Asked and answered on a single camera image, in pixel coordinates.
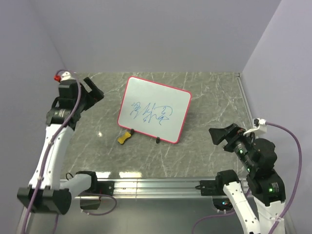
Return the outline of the yellow black eraser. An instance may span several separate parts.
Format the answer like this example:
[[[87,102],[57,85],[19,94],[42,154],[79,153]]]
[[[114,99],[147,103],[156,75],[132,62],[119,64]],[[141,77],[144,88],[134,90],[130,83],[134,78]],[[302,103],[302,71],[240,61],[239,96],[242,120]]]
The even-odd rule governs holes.
[[[132,134],[129,132],[125,132],[121,137],[117,139],[119,144],[124,144],[128,139],[132,137]]]

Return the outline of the pink framed whiteboard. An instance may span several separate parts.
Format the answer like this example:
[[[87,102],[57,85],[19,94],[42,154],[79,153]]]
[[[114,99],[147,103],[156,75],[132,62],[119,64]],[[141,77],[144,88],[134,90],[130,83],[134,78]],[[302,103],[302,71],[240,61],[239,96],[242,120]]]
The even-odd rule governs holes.
[[[131,76],[121,102],[117,123],[120,127],[179,142],[191,104],[191,92]]]

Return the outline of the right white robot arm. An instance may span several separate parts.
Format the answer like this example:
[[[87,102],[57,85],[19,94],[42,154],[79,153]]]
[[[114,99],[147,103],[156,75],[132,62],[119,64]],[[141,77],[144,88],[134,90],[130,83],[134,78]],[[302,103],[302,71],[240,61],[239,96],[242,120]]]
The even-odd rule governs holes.
[[[282,212],[285,209],[285,185],[274,169],[277,160],[275,145],[261,134],[266,133],[264,119],[255,119],[245,130],[237,124],[225,128],[210,128],[214,145],[226,141],[224,151],[235,153],[247,170],[246,181],[256,203],[258,214],[252,211],[237,174],[233,170],[218,172],[215,189],[226,195],[246,234],[284,234]]]

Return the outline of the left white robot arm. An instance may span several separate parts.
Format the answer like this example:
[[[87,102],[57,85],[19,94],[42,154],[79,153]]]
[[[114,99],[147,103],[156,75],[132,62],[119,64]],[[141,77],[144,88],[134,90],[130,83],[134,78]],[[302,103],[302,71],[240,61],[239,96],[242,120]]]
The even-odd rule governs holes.
[[[79,171],[64,184],[60,182],[60,174],[81,113],[102,100],[104,93],[89,77],[84,82],[90,92],[72,77],[56,76],[55,79],[59,82],[59,96],[46,116],[46,135],[40,159],[28,186],[18,189],[17,198],[31,212],[64,215],[73,198],[81,193],[93,196],[98,192],[95,172]]]

